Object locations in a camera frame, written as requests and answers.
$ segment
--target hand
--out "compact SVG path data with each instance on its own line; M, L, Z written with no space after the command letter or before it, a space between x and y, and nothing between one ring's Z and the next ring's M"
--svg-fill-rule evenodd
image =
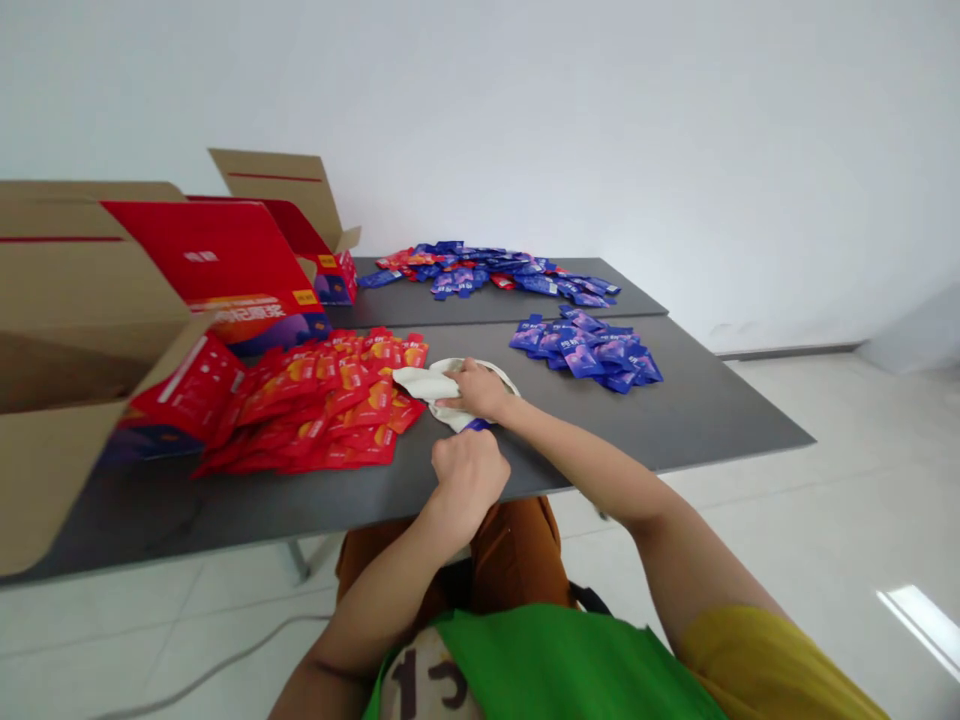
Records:
M437 405L466 410L471 415L499 422L498 417L511 397L499 375L473 358L463 361L460 372L450 371L444 375L456 380L460 397L437 400Z
M465 430L438 440L432 461L439 485L423 515L451 544L452 554L473 539L487 511L500 499L510 463L489 430Z

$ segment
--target white cloth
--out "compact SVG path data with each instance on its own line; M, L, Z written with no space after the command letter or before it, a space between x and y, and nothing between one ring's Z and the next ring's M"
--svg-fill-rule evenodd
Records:
M514 395L520 395L517 386L513 384L507 374L493 363L484 360L477 360L478 365L493 370L507 389ZM443 373L446 371L458 371L463 367L463 358L446 358L437 360L428 368L398 368L393 371L393 379L406 388L412 397L418 400L424 400L430 413L440 422L450 426L458 433L463 430L470 422L476 418L463 410L454 408L437 407L437 400L441 398L452 398L460 396L460 389L455 380L448 378Z

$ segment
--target person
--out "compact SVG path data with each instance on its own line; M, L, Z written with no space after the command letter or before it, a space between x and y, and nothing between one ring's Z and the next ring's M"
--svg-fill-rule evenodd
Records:
M497 504L510 466L488 431L436 443L414 520L347 533L330 623L271 718L882 718L702 517L591 433L466 359L450 407L516 433L640 555L673 654L649 629L577 607L546 498ZM451 612L438 571L472 556Z

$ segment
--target table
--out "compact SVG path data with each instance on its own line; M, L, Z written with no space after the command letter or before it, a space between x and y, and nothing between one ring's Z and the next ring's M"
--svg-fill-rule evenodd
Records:
M429 295L426 288L419 289ZM654 471L815 442L668 316L636 315L618 319L617 324L632 325L639 332L664 383L620 396L591 380L552 372L544 361L530 360L507 347L513 322L393 329L423 333L431 346L430 361L474 355L499 365L527 399L599 434ZM513 468L504 499L569 487L524 442L500 428L495 433ZM408 517L420 510L435 487L430 448L448 435L446 426L424 415L399 439L392 465L342 472L191 481L197 458L187 456L97 473L51 552L30 570L0 578L0 584L281 542Z
M557 258L557 264L570 272L602 277L622 290L615 296L617 301L609 308L586 308L594 317L619 317L621 315L666 315L667 309L647 295L621 273L600 258ZM357 272L361 276L375 272L375 258L356 258ZM334 327L371 328L385 325L392 328L409 325L412 318L420 325L446 325L456 323L517 323L540 313L555 317L557 305L568 302L562 297L551 297L523 290L501 290L492 283L478 290L467 299L433 299L429 283L414 283L398 280L382 288L364 289L357 293L352 307L326 306L327 316Z

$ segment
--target tiled floor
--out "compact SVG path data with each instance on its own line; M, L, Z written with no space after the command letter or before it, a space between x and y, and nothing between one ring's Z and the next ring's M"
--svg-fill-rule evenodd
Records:
M960 623L960 373L894 378L850 355L732 367L819 444L665 479L892 717L960 717L960 683L877 596L915 585ZM579 493L553 506L570 576L661 632L627 534ZM299 587L274 546L0 593L0 718L154 700L330 612L336 548L303 545L320 570ZM154 717L263 718L319 630L288 627Z

